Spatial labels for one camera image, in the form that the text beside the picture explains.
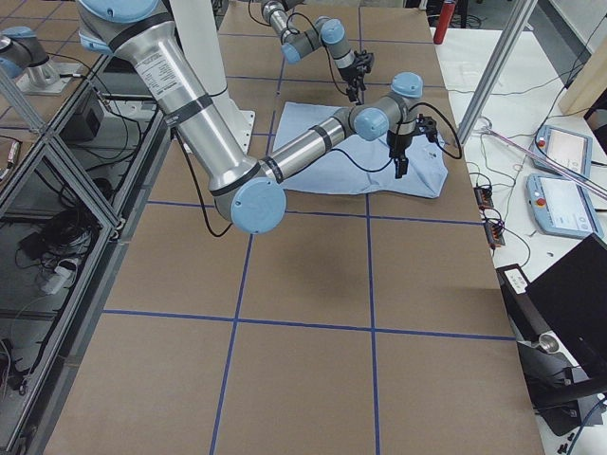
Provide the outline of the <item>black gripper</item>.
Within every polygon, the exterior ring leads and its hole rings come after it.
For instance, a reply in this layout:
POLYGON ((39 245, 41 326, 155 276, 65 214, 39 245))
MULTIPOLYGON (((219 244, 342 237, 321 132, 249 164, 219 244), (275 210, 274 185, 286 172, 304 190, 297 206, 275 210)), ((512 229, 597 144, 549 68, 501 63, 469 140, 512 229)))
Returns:
POLYGON ((351 102, 356 105, 364 103, 364 77, 354 68, 354 62, 350 65, 339 69, 341 79, 347 84, 346 94, 351 102))
POLYGON ((395 165, 395 179, 402 178, 408 172, 409 158, 405 152, 413 142, 414 132, 414 120, 399 122, 387 132, 386 143, 389 148, 389 157, 393 159, 395 165))

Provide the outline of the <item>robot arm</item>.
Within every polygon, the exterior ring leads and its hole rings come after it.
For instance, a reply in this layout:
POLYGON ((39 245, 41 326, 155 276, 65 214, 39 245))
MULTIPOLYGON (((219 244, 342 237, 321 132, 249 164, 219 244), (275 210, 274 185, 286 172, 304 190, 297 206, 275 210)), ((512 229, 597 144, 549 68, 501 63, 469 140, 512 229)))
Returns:
POLYGON ((130 63, 168 125, 186 142, 209 178, 215 206, 250 234, 283 219, 283 183, 350 136, 388 137, 398 174, 417 134, 422 79, 397 74, 375 102, 341 108, 264 158, 248 154, 253 117, 227 92, 217 28, 207 1, 81 1, 83 47, 130 63))
POLYGON ((289 64, 296 64, 323 48, 329 61, 331 80, 350 102, 361 105, 360 93, 366 90, 364 78, 372 71, 375 56, 356 51, 347 38, 340 19, 321 16, 312 22, 295 11, 302 1, 261 1, 260 13, 266 27, 279 38, 281 51, 289 64))

